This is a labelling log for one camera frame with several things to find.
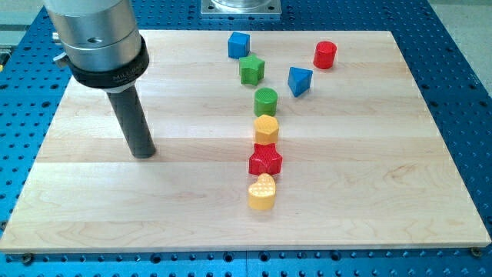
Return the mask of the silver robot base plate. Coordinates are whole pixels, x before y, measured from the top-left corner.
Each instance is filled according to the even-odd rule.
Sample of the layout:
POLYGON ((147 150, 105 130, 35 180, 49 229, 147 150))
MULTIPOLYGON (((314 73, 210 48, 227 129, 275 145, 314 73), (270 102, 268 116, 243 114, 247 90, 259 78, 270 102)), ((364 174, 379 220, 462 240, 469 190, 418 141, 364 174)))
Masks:
POLYGON ((280 16, 281 0, 200 0, 201 15, 207 17, 280 16))

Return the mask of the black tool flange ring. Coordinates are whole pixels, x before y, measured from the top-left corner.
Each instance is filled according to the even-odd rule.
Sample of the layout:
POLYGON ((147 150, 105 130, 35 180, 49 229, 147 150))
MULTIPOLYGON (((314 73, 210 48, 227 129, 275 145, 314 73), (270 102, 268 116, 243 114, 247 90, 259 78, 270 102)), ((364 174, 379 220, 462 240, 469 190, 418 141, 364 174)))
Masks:
POLYGON ((139 53, 127 64, 105 72, 90 72, 75 66, 66 53, 61 53, 53 58, 58 67, 68 66, 75 80, 89 88, 103 90, 114 90, 124 86, 132 86, 147 70, 149 65, 149 54, 143 36, 141 38, 141 49, 139 53))

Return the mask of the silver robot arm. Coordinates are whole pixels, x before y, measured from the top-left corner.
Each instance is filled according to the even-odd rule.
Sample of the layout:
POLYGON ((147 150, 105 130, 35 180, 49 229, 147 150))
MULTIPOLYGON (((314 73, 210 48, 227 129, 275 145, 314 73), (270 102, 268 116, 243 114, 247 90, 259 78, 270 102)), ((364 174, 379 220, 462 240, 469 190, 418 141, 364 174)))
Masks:
POLYGON ((106 92, 131 154, 146 159, 155 145, 135 82, 150 58, 129 0, 44 0, 64 52, 55 63, 75 80, 106 92))

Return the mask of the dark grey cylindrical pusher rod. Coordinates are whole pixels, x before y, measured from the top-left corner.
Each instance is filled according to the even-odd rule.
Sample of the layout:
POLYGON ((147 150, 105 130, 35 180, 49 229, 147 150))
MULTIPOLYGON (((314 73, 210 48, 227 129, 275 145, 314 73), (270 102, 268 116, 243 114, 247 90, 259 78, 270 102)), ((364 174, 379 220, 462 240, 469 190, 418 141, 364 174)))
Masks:
POLYGON ((137 159, 152 157, 156 148, 135 86, 108 93, 108 98, 131 154, 137 159))

